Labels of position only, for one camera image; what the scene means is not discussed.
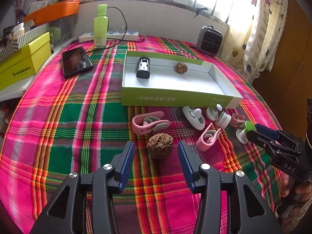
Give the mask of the right hand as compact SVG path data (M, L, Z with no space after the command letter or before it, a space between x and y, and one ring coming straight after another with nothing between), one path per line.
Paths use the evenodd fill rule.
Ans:
M282 186L281 186L281 197L288 196L290 192L290 185L289 185L289 175L282 173ZM300 200L299 202L305 202L311 198L311 183L301 183L296 188L296 193L300 194Z

